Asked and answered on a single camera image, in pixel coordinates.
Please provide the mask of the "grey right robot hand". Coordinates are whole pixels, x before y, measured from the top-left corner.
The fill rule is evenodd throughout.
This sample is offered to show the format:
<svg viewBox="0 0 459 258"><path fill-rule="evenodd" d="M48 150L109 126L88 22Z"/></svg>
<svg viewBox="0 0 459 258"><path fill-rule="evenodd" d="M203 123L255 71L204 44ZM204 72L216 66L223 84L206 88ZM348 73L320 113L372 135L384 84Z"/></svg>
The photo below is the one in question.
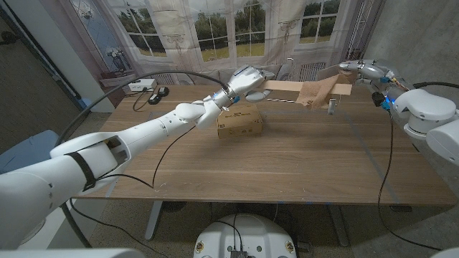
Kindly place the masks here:
<svg viewBox="0 0 459 258"><path fill-rule="evenodd" d="M385 59L360 59L344 61L338 65L339 71L355 74L355 82L366 85L377 102L387 100L393 103L402 93L412 89L399 74L397 68Z"/></svg>

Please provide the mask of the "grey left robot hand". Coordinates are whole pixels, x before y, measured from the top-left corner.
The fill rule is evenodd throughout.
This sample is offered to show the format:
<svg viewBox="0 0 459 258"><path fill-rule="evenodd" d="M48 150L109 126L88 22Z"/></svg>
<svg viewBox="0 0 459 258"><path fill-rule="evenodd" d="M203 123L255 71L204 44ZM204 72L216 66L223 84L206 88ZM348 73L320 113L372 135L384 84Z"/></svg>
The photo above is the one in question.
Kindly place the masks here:
<svg viewBox="0 0 459 258"><path fill-rule="evenodd" d="M274 76L275 74L270 71L246 64L232 74L226 88L214 93L212 100L221 109L237 103L242 97L248 102L262 101L272 90L258 92L255 91L255 88L261 86L265 81L271 80Z"/></svg>

